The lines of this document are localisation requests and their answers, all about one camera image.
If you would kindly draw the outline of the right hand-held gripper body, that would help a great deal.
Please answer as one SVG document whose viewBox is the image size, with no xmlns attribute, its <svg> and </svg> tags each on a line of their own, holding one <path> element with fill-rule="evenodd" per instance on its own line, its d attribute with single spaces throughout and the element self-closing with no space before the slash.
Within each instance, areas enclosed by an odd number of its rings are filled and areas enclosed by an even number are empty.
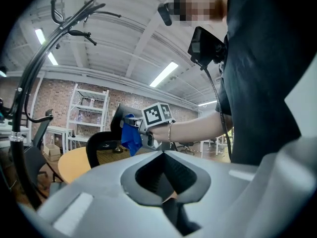
<svg viewBox="0 0 317 238">
<path fill-rule="evenodd" d="M 152 133 L 149 132 L 149 128 L 175 122 L 169 104 L 155 103 L 142 109 L 141 114 L 142 116 L 140 118 L 135 117 L 135 125 L 141 135 L 143 146 L 150 149 L 157 149 L 161 146 L 161 142 L 154 139 Z"/>
</svg>

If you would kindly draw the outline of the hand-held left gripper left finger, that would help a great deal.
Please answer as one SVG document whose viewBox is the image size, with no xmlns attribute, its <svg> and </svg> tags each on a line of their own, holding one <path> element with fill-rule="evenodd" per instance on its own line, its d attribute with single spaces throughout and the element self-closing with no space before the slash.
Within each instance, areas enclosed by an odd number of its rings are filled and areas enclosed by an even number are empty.
<svg viewBox="0 0 317 238">
<path fill-rule="evenodd" d="M 92 168 L 49 197 L 37 213 L 66 238 L 183 238 L 160 207 L 134 202 L 120 182 L 128 167 L 158 154 Z"/>
</svg>

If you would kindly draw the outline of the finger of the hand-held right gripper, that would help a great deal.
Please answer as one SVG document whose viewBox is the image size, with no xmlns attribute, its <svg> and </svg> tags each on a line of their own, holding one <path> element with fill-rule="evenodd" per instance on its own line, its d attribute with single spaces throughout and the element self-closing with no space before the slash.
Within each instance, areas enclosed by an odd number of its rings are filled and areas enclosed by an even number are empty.
<svg viewBox="0 0 317 238">
<path fill-rule="evenodd" d="M 142 124 L 142 117 L 125 117 L 124 122 L 130 126 L 140 126 Z"/>
</svg>

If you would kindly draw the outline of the blue cloth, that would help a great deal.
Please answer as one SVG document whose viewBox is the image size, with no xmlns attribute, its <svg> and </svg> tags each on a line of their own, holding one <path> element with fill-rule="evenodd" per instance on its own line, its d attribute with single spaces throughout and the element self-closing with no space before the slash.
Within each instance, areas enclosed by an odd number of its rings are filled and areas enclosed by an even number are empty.
<svg viewBox="0 0 317 238">
<path fill-rule="evenodd" d="M 124 122 L 121 134 L 121 145 L 129 150 L 133 157 L 142 147 L 142 140 L 138 132 L 138 127 Z"/>
</svg>

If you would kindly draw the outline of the black mesh office chair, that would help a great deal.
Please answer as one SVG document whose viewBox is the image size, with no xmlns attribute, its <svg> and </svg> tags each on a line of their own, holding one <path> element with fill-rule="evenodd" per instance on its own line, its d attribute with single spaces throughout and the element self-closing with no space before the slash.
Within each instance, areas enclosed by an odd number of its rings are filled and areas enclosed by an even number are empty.
<svg viewBox="0 0 317 238">
<path fill-rule="evenodd" d="M 141 117 L 141 110 L 118 104 L 113 115 L 110 131 L 102 131 L 91 136 L 86 145 L 90 167 L 96 167 L 131 157 L 129 149 L 121 145 L 122 127 L 127 114 Z"/>
</svg>

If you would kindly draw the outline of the person's right forearm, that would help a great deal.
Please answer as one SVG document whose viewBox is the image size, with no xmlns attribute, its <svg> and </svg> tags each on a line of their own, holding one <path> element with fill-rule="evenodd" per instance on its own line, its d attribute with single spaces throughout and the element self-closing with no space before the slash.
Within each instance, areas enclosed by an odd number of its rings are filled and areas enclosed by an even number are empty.
<svg viewBox="0 0 317 238">
<path fill-rule="evenodd" d="M 225 134 L 220 112 L 190 121 L 176 122 L 170 126 L 171 142 L 195 142 L 220 137 Z"/>
</svg>

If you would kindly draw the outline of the person's right hand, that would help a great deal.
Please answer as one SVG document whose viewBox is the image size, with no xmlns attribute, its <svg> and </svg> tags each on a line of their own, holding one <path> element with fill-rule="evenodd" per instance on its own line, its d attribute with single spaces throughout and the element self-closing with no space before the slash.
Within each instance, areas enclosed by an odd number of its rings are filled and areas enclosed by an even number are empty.
<svg viewBox="0 0 317 238">
<path fill-rule="evenodd" d="M 153 138 L 157 141 L 168 142 L 169 141 L 169 123 L 163 123 L 149 128 Z"/>
</svg>

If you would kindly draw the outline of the white metal shelf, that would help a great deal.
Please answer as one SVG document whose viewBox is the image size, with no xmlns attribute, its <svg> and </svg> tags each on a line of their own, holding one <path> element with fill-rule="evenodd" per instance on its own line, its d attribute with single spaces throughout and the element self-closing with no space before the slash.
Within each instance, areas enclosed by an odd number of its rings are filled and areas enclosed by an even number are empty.
<svg viewBox="0 0 317 238">
<path fill-rule="evenodd" d="M 109 90 L 96 92 L 75 84 L 66 119 L 65 151 L 86 143 L 92 134 L 105 131 L 109 105 Z"/>
</svg>

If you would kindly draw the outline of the round wooden table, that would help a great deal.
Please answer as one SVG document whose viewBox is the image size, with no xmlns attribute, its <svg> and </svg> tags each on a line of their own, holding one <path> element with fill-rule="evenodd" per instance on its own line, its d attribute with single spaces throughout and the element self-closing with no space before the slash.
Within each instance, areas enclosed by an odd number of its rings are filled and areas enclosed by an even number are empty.
<svg viewBox="0 0 317 238">
<path fill-rule="evenodd" d="M 63 154 L 57 166 L 61 178 L 67 184 L 72 183 L 91 169 L 85 147 L 70 150 Z"/>
</svg>

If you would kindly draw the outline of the cardboard box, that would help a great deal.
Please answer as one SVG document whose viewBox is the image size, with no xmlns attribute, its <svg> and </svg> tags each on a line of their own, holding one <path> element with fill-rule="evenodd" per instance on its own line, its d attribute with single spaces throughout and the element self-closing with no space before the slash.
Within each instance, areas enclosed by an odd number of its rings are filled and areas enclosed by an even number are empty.
<svg viewBox="0 0 317 238">
<path fill-rule="evenodd" d="M 61 157 L 60 148 L 55 144 L 44 145 L 43 151 L 50 161 L 58 161 Z"/>
</svg>

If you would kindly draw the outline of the white side table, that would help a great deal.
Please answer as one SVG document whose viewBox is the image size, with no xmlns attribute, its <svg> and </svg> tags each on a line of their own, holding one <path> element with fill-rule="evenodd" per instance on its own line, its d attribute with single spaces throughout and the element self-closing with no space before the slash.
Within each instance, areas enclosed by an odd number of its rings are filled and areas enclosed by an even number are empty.
<svg viewBox="0 0 317 238">
<path fill-rule="evenodd" d="M 49 125 L 47 130 L 46 130 L 46 133 L 47 132 L 52 133 L 52 134 L 61 135 L 61 137 L 62 137 L 62 152 L 63 152 L 63 154 L 65 154 L 68 151 L 67 139 L 69 136 L 72 135 L 73 130 L 67 129 L 64 127 Z"/>
</svg>

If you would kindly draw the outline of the black folding chair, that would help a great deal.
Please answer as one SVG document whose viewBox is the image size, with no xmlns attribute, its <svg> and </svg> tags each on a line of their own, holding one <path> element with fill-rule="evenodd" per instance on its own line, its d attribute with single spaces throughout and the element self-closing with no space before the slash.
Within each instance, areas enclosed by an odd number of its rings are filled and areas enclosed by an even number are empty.
<svg viewBox="0 0 317 238">
<path fill-rule="evenodd" d="M 38 175 L 40 174 L 40 169 L 44 165 L 47 165 L 51 169 L 53 173 L 53 182 L 55 182 L 55 178 L 58 178 L 61 182 L 63 182 L 63 179 L 47 162 L 46 158 L 37 147 L 31 146 L 24 151 L 24 161 L 27 174 L 34 186 L 38 185 Z"/>
</svg>

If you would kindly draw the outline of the black chest-mounted device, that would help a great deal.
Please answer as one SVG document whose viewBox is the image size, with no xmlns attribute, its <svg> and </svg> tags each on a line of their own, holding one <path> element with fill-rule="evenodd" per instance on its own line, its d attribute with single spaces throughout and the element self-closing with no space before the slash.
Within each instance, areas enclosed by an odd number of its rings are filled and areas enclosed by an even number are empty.
<svg viewBox="0 0 317 238">
<path fill-rule="evenodd" d="M 201 26 L 195 28 L 188 54 L 191 61 L 204 70 L 213 61 L 215 64 L 224 62 L 227 53 L 225 44 Z"/>
</svg>

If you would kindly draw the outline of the black tripod stand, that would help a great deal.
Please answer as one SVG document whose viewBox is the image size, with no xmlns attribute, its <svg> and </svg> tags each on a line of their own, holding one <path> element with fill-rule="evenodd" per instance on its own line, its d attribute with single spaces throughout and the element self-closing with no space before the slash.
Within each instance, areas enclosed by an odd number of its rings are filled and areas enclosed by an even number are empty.
<svg viewBox="0 0 317 238">
<path fill-rule="evenodd" d="M 73 27 L 82 20 L 86 21 L 92 14 L 107 14 L 118 18 L 121 17 L 120 14 L 108 11 L 100 11 L 99 9 L 103 8 L 105 4 L 101 3 L 95 5 L 95 1 L 96 0 L 89 0 L 73 16 L 64 18 L 62 14 L 59 13 L 55 8 L 56 0 L 51 0 L 51 16 L 53 22 L 57 24 L 57 28 L 51 33 L 51 35 L 49 35 L 48 39 L 45 40 L 43 44 L 41 44 L 38 51 L 34 54 L 24 69 L 18 87 L 15 91 L 12 106 L 10 108 L 5 107 L 3 105 L 2 98 L 0 98 L 0 114 L 5 119 L 12 121 L 12 129 L 9 140 L 12 150 L 13 162 L 24 192 L 34 209 L 38 209 L 42 203 L 36 192 L 36 189 L 30 181 L 25 167 L 23 145 L 24 139 L 20 129 L 22 112 L 27 112 L 30 91 L 40 69 L 45 62 L 46 57 L 53 48 L 59 45 L 59 42 L 63 36 L 70 35 L 75 37 L 84 37 L 96 46 L 97 42 L 91 39 L 90 32 L 74 30 Z"/>
</svg>

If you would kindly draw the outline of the person's black shirt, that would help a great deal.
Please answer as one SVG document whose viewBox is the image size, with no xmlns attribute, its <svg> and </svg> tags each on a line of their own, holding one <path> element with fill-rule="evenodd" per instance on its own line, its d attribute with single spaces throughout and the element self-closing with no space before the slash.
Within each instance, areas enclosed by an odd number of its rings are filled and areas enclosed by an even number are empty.
<svg viewBox="0 0 317 238">
<path fill-rule="evenodd" d="M 231 162 L 259 165 L 300 136 L 285 103 L 317 53 L 317 0 L 228 0 L 217 110 L 231 116 Z"/>
</svg>

